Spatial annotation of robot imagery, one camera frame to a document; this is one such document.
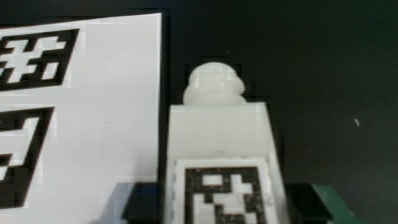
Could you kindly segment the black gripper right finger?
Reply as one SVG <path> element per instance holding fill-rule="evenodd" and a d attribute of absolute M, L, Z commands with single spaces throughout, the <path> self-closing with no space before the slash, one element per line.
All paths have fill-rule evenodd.
<path fill-rule="evenodd" d="M 330 185 L 285 185 L 291 224 L 364 224 Z"/>

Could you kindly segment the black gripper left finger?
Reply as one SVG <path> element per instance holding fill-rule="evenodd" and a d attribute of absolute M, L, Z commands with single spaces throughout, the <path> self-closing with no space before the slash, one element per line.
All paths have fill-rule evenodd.
<path fill-rule="evenodd" d="M 127 224 L 159 224 L 159 184 L 138 182 L 131 189 L 122 220 Z"/>

